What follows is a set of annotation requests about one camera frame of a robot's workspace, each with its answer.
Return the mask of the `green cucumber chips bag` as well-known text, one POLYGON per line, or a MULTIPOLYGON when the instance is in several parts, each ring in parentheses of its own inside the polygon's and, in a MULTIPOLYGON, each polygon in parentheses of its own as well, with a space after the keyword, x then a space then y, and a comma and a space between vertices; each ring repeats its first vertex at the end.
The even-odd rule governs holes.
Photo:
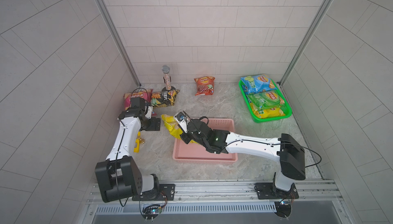
POLYGON ((258 111, 280 108, 285 103, 275 90, 250 94, 248 98, 258 111))

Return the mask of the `yellow chips bag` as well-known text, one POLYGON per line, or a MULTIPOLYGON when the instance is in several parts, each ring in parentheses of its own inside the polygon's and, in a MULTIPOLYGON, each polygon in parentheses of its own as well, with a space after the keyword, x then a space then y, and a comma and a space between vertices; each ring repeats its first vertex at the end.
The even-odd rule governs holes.
POLYGON ((285 116, 285 113, 280 108, 271 108, 271 109, 263 110, 261 112, 256 111, 255 115, 258 118, 266 119, 266 118, 285 116))
POLYGON ((189 142, 186 142, 181 138, 181 134, 183 133, 183 131, 181 130, 178 122, 175 120, 175 118, 173 116, 163 114, 163 115, 161 115, 161 119, 164 122, 164 125, 165 125, 166 129, 169 131, 170 135, 172 135, 174 138, 176 138, 178 140, 182 140, 186 144, 189 144, 189 143, 196 144, 196 142, 194 140, 190 140, 189 142))

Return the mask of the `light blue chips bag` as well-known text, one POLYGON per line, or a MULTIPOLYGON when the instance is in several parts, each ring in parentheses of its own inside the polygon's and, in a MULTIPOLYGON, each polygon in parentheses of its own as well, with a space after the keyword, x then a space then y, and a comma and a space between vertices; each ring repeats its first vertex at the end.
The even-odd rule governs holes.
POLYGON ((241 81, 245 94, 276 90, 274 82, 266 74, 241 77, 241 81))

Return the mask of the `green plastic basket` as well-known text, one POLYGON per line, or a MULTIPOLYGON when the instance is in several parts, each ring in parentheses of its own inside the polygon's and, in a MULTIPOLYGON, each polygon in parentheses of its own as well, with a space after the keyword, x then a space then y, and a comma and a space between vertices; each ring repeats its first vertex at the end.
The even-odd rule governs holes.
POLYGON ((263 122, 272 122, 272 121, 276 121, 276 120, 280 120, 280 119, 285 119, 285 118, 289 118, 292 115, 292 108, 290 107, 289 103, 286 101, 284 95, 282 94, 281 90, 277 90, 277 94, 285 101, 284 105, 281 107, 281 110, 283 111, 283 113, 285 114, 284 116, 276 116, 276 117, 267 117, 267 118, 259 118, 258 116, 256 116, 251 109, 250 103, 248 102, 248 99, 246 97, 246 94, 242 88, 243 86, 243 82, 242 80, 239 80, 238 82, 238 86, 240 89, 240 92, 243 96, 244 101, 246 102, 246 106, 250 112, 251 118, 255 123, 263 123, 263 122))

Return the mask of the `pink plastic basket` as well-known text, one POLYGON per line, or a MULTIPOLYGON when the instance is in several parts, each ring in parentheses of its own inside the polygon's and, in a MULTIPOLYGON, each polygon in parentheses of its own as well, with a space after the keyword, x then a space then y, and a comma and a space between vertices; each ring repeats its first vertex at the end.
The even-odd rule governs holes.
MULTIPOLYGON (((228 130, 235 132, 234 120, 229 118, 210 118, 208 126, 211 129, 228 130)), ((201 164, 234 164, 238 160, 237 153, 209 153, 196 143, 185 144, 180 139, 175 139, 173 159, 182 163, 201 164)))

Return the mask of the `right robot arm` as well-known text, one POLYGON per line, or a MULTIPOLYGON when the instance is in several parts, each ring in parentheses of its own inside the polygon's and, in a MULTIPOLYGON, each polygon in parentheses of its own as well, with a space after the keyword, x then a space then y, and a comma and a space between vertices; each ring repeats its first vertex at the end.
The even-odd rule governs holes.
POLYGON ((280 169, 273 178, 273 195, 281 199, 295 198, 291 192, 294 182, 306 179, 305 149, 291 135, 283 133, 280 138, 270 139, 244 136, 211 129, 202 121, 204 118, 187 118, 182 112, 175 116, 184 143, 194 141, 209 153, 250 154, 279 163, 280 169))

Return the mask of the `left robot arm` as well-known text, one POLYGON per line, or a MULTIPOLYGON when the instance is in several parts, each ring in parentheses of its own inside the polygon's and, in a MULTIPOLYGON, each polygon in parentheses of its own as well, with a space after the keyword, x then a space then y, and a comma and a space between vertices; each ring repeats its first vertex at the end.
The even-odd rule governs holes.
POLYGON ((134 150, 140 131, 159 131, 161 121, 147 111, 133 108, 119 115, 120 127, 109 155, 95 167, 99 191, 103 202, 125 198, 136 201, 173 200, 174 184, 159 184, 155 174, 143 175, 134 160, 134 150))

